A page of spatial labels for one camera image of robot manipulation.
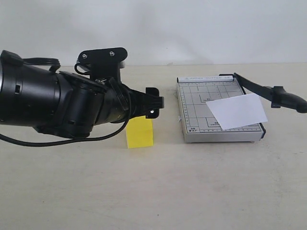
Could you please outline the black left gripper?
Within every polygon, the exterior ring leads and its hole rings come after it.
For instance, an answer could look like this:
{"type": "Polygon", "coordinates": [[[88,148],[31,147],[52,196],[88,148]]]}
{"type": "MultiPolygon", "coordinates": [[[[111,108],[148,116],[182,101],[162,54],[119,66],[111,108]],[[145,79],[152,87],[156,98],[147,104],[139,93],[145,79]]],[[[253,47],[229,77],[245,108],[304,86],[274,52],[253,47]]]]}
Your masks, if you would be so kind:
{"type": "Polygon", "coordinates": [[[115,81],[106,83],[107,91],[98,113],[96,123],[121,123],[145,115],[146,119],[156,119],[160,115],[160,108],[165,107],[164,97],[155,87],[146,87],[145,93],[130,89],[115,81]],[[144,110],[143,96],[151,109],[144,110]]]}

